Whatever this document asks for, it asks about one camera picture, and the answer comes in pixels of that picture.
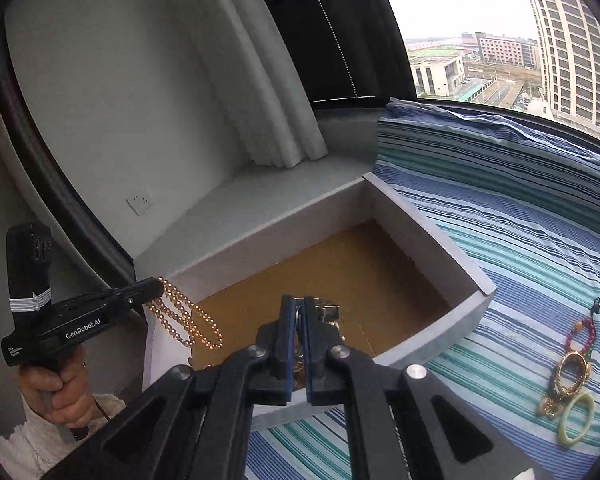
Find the left hand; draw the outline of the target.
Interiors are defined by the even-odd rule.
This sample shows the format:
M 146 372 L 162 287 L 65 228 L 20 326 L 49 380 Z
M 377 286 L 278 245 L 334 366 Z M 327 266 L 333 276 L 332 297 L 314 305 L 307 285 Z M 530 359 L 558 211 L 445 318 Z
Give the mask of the left hand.
M 85 349 L 79 344 L 59 372 L 32 365 L 18 367 L 16 384 L 28 407 L 54 425 L 86 427 L 96 415 L 96 404 L 84 358 Z

